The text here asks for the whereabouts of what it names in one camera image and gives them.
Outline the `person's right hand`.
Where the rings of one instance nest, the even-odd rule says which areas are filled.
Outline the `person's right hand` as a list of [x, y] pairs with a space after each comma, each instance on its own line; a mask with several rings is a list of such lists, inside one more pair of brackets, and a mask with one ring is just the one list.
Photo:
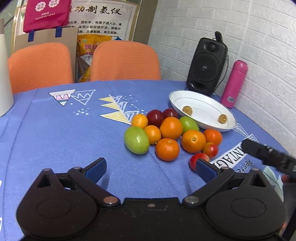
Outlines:
[[281, 181], [283, 183], [288, 183], [290, 181], [290, 178], [288, 177], [288, 175], [282, 175]]

